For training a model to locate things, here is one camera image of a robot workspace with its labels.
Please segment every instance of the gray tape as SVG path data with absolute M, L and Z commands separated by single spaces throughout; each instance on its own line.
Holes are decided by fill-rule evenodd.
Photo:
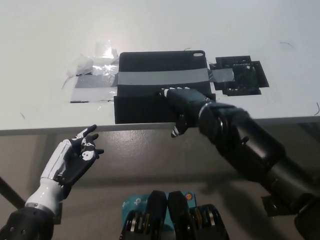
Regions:
M 119 72 L 119 85 L 171 85 L 208 81 L 207 68 L 182 71 Z

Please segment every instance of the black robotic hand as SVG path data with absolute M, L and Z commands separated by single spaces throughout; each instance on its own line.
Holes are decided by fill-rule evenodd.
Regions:
M 179 116 L 171 134 L 173 138 L 184 134 L 190 126 L 196 126 L 202 108 L 213 102 L 202 93 L 188 87 L 163 88 L 160 94 L 167 99 L 173 111 Z

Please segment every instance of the black plastic piece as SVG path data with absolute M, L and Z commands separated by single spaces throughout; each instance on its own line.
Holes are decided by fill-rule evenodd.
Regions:
M 262 197 L 264 210 L 268 217 L 292 215 L 288 207 L 271 195 Z
M 50 240 L 54 231 L 54 214 L 34 207 L 11 213 L 0 240 Z
M 206 69 L 205 53 L 197 51 L 165 51 L 165 52 L 123 52 L 119 59 L 119 76 L 121 72 L 170 72 L 183 70 Z M 116 124 L 136 123 L 172 123 L 178 117 L 175 115 L 166 100 L 159 96 L 162 88 L 189 87 L 210 95 L 209 78 L 205 81 L 179 84 L 152 84 L 140 85 L 119 84 L 117 96 L 114 97 L 114 116 Z
M 203 56 L 195 57 L 194 53 Z M 119 72 L 183 71 L 206 67 L 202 50 L 123 52 L 119 57 Z
M 222 90 L 224 95 L 260 95 L 259 88 L 269 87 L 261 63 L 251 61 L 250 56 L 216 57 L 216 64 L 210 64 L 209 66 L 211 70 L 232 69 L 233 81 L 219 82 L 211 77 L 215 90 Z

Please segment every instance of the table leg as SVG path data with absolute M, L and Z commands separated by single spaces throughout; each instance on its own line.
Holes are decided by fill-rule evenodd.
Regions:
M 17 209 L 22 209 L 25 206 L 25 200 L 23 200 L 16 191 L 14 191 L 10 185 L 0 177 L 0 194 L 4 196 L 13 206 Z

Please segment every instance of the black robotic arm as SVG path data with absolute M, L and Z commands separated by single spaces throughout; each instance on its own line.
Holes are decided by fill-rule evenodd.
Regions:
M 240 174 L 269 191 L 271 196 L 263 199 L 269 216 L 297 215 L 300 234 L 320 239 L 320 186 L 245 110 L 214 102 L 195 89 L 169 88 L 161 94 L 179 115 L 172 137 L 196 124 Z

